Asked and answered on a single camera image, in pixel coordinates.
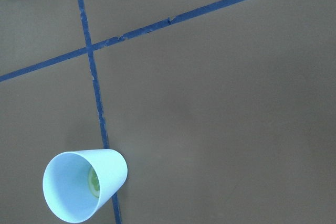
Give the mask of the light blue cup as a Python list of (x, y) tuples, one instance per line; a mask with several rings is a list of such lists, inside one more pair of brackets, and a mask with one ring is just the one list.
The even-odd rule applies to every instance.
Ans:
[[(88, 186), (89, 169), (99, 179), (100, 197)], [(124, 157), (111, 149), (64, 152), (47, 165), (43, 193), (50, 210), (68, 223), (90, 219), (122, 187), (128, 167)]]

